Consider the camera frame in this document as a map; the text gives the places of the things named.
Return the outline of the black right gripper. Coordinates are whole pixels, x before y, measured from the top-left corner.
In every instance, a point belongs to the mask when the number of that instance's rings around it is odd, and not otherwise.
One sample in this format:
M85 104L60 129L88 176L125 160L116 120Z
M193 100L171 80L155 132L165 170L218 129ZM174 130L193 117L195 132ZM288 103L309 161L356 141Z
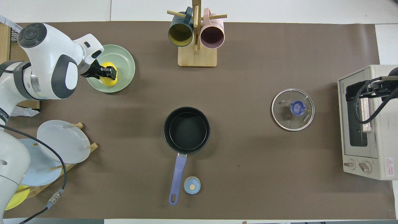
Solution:
M364 86L364 88L360 91L359 98L387 98L387 96L393 96L392 98L397 98L396 95L392 92L397 90L398 81L398 68L394 68L388 76L378 77L376 81L372 84L372 89L374 95L370 96L370 88L367 82L357 82L352 85L348 85L346 88L346 101L354 100L355 96L359 92L359 90Z

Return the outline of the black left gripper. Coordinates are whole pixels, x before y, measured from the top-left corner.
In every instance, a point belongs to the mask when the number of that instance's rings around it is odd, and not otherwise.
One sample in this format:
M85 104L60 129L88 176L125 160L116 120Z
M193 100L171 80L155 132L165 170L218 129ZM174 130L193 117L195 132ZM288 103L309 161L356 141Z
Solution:
M103 70L103 77L108 78L110 80L115 81L118 72L117 69L114 66L102 66L99 64L98 60L94 60L93 63L90 65L90 67L87 69L87 71L81 73L81 76L85 78L99 78L101 74L101 70Z

